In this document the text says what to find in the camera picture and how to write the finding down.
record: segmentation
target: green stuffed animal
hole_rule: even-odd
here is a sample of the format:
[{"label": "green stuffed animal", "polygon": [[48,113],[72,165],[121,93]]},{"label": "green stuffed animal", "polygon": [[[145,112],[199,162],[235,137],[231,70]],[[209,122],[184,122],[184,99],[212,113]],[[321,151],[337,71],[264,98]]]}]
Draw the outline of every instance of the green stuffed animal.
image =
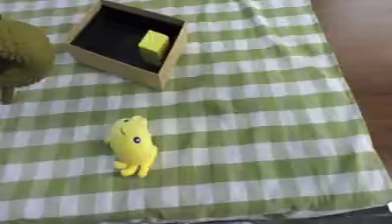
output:
[{"label": "green stuffed animal", "polygon": [[0,89],[2,103],[11,103],[14,88],[40,81],[53,68],[54,49],[38,27],[1,18]]}]

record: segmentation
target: cardboard box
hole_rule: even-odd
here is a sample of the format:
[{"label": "cardboard box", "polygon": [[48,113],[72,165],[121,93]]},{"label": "cardboard box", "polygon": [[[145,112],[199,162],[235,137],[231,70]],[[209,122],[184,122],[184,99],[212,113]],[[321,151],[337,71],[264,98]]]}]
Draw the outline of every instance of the cardboard box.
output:
[{"label": "cardboard box", "polygon": [[[169,37],[161,66],[144,61],[137,44],[148,30]],[[186,47],[186,22],[110,1],[94,4],[63,47],[81,63],[162,90]]]}]

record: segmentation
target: yellow block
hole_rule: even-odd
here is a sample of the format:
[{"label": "yellow block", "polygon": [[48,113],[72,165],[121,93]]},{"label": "yellow block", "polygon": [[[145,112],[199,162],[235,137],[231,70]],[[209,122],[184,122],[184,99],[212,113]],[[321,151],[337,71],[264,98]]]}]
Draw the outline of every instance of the yellow block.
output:
[{"label": "yellow block", "polygon": [[169,37],[157,31],[147,31],[137,45],[143,59],[156,66],[162,65],[166,48],[169,44]]}]

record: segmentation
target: wooden floor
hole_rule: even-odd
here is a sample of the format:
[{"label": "wooden floor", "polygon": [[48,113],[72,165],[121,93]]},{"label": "wooden floor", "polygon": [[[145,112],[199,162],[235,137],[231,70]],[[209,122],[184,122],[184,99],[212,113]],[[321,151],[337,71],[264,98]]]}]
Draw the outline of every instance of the wooden floor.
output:
[{"label": "wooden floor", "polygon": [[392,0],[312,0],[385,165],[392,173]]}]

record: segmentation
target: checkered cloth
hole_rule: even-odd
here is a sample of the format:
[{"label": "checkered cloth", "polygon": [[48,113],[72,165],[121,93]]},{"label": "checkered cloth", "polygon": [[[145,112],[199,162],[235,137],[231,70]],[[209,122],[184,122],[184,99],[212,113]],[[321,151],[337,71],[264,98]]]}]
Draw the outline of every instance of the checkered cloth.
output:
[{"label": "checkered cloth", "polygon": [[[92,2],[2,0],[0,11],[60,43]],[[392,199],[309,0],[129,4],[189,21],[166,91],[58,50],[51,77],[0,106],[0,221],[292,218]],[[102,139],[135,115],[160,152],[146,178],[123,178]]]}]

